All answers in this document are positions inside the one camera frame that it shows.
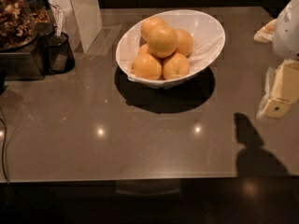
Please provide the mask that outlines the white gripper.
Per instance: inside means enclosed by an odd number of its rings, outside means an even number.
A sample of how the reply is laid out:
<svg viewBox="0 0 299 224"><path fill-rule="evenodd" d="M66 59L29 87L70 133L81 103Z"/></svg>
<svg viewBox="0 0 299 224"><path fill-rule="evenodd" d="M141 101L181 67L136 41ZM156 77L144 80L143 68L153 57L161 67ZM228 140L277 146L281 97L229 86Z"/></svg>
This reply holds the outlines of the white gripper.
<svg viewBox="0 0 299 224"><path fill-rule="evenodd" d="M265 75L264 96L257 119L281 119L299 100L299 0L291 0L277 19L257 31L255 41L271 43L273 51L284 60Z"/></svg>

